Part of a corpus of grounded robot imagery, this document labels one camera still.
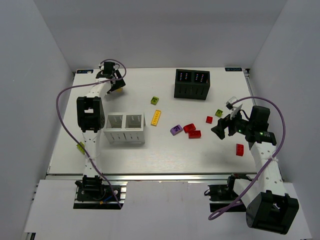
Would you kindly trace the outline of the yellow long lego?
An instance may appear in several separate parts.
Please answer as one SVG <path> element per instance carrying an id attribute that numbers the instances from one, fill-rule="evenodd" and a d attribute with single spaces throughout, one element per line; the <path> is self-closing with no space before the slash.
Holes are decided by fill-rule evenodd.
<path id="1" fill-rule="evenodd" d="M 154 115 L 153 115 L 153 117 L 152 117 L 152 120 L 151 120 L 151 122 L 150 122 L 150 125 L 151 125 L 151 126 L 156 127 L 156 126 L 158 125 L 158 122 L 159 122 L 161 113 L 162 113 L 162 112 L 161 112 L 160 110 L 155 110 Z"/>

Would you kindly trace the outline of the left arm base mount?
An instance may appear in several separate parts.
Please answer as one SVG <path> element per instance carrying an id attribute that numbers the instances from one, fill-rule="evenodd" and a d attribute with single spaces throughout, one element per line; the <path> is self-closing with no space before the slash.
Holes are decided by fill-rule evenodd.
<path id="1" fill-rule="evenodd" d="M 123 185 L 109 185 L 99 176 L 75 181 L 73 208 L 76 210 L 120 210 L 125 200 Z"/>

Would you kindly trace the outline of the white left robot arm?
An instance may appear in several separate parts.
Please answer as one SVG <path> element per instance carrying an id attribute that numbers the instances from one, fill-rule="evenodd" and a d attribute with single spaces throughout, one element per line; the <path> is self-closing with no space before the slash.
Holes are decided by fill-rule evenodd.
<path id="1" fill-rule="evenodd" d="M 77 123 L 83 136 L 85 167 L 83 175 L 88 178 L 99 178 L 102 175 L 100 167 L 100 138 L 106 123 L 102 100 L 126 83 L 119 71 L 122 64 L 113 59 L 106 59 L 99 64 L 95 83 L 85 96 L 76 100 Z"/>

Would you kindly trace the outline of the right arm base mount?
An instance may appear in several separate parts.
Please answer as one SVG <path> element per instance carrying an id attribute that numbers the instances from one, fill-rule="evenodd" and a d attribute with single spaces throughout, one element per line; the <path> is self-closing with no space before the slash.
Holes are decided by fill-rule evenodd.
<path id="1" fill-rule="evenodd" d="M 236 180 L 245 180 L 249 183 L 253 179 L 245 174 L 233 173 L 227 178 L 225 184 L 208 185 L 208 189 L 204 192 L 204 196 L 209 196 L 211 213 L 228 206 L 238 197 L 238 194 L 234 192 Z"/>

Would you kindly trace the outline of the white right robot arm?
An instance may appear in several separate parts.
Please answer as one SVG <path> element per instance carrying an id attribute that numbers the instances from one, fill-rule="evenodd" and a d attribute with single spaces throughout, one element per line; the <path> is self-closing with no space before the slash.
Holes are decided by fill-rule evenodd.
<path id="1" fill-rule="evenodd" d="M 298 200 L 290 197 L 284 187 L 277 160 L 286 130 L 282 130 L 281 141 L 277 143 L 275 134 L 268 130 L 270 109 L 267 107 L 254 105 L 250 115 L 243 119 L 241 102 L 244 100 L 230 98 L 225 104 L 230 114 L 219 119 L 211 131 L 221 140 L 236 133 L 244 135 L 257 173 L 254 178 L 235 173 L 230 175 L 224 191 L 237 197 L 229 205 L 212 212 L 208 220 L 213 221 L 228 210 L 243 205 L 249 228 L 285 235 L 299 210 Z"/>

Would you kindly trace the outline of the purple sloped lego brick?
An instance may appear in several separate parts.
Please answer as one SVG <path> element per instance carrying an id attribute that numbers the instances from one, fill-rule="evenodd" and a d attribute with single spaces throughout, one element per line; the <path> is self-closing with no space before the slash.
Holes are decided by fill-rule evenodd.
<path id="1" fill-rule="evenodd" d="M 174 126 L 174 127 L 172 127 L 171 129 L 170 129 L 170 133 L 173 135 L 173 136 L 175 136 L 175 135 L 177 135 L 178 133 L 180 133 L 180 132 L 182 132 L 183 131 L 183 128 L 178 124 L 178 125 L 176 125 L 176 126 Z"/>

